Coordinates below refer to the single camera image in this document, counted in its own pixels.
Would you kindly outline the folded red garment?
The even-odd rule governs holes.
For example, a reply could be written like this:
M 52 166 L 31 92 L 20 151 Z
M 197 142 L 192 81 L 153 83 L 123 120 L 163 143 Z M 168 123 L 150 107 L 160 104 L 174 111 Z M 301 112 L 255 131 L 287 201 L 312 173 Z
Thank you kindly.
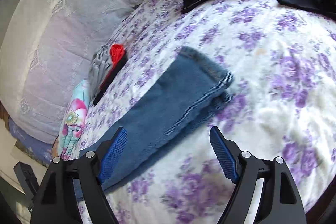
M 112 66 L 107 70 L 107 74 L 104 76 L 103 81 L 105 80 L 105 78 L 107 77 L 108 73 L 115 68 L 117 62 L 121 59 L 121 57 L 123 56 L 124 52 L 126 52 L 124 46 L 122 44 L 112 44 L 110 49 L 109 49 L 109 55 L 110 55 L 110 60 L 111 60 L 111 64 Z

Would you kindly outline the purple floral bedspread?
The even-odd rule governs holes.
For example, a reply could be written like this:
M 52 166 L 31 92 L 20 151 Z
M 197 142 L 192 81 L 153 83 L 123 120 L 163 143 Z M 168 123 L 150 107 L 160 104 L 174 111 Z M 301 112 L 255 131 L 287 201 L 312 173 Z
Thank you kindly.
M 109 45 L 128 60 L 97 105 L 71 99 L 58 154 L 116 129 L 127 146 L 103 189 L 120 223 L 215 223 L 234 188 L 210 129 L 286 161 L 305 210 L 335 178 L 335 21 L 277 0 L 145 0 Z

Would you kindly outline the folded grey garment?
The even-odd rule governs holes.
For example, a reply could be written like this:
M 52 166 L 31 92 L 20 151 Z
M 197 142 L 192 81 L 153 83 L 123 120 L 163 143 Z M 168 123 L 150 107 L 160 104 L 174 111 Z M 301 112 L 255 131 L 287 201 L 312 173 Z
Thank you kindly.
M 98 94 L 98 90 L 105 77 L 113 67 L 113 62 L 109 53 L 109 46 L 103 44 L 93 54 L 89 67 L 88 81 L 90 85 L 90 100 Z

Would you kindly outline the blue denim pants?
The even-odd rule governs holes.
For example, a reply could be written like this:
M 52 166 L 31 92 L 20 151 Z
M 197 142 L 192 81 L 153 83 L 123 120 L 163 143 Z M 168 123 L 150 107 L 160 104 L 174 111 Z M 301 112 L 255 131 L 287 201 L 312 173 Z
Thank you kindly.
M 156 83 L 98 139 L 80 151 L 94 151 L 127 131 L 127 144 L 112 176 L 102 188 L 118 188 L 165 156 L 185 136 L 201 127 L 229 104 L 232 73 L 206 55 L 182 47 Z

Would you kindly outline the blue patterned pillow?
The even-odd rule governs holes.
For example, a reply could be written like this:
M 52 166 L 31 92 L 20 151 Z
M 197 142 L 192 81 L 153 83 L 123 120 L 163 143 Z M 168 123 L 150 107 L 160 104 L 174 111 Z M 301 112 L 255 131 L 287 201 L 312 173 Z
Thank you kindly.
M 16 123 L 9 118 L 9 132 L 18 139 L 23 147 L 28 150 L 36 159 L 44 164 L 49 164 L 52 160 L 52 145 L 39 141 L 38 139 L 25 133 Z

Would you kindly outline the folded black garment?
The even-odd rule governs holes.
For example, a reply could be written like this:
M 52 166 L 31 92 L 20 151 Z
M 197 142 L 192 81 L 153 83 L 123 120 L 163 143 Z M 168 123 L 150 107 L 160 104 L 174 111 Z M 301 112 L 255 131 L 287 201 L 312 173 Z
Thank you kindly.
M 115 68 L 113 68 L 107 75 L 107 77 L 105 78 L 105 80 L 103 81 L 103 83 L 100 86 L 100 89 L 98 91 L 97 96 L 94 98 L 93 100 L 93 104 L 97 105 L 98 102 L 100 101 L 100 99 L 103 97 L 104 93 L 106 92 L 106 90 L 108 89 L 108 87 L 111 85 L 111 83 L 113 82 L 113 80 L 115 79 L 116 75 L 120 72 L 120 70 L 125 66 L 127 62 L 127 53 L 124 52 L 123 56 L 121 57 L 121 59 L 117 62 Z

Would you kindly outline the white lace headboard cover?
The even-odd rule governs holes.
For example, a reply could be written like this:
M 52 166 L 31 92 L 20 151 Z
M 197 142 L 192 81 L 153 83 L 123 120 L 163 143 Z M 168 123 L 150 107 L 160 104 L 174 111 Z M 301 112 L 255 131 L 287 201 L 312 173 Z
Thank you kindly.
M 1 45 L 1 102 L 35 139 L 53 143 L 92 56 L 143 0 L 20 0 Z

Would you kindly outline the folded teal floral quilt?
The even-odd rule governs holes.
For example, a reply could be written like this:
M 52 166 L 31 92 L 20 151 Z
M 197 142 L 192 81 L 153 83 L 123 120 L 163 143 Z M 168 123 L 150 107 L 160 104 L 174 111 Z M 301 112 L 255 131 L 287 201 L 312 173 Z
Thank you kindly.
M 58 136 L 57 153 L 68 160 L 85 127 L 90 102 L 89 82 L 82 80 L 73 90 Z

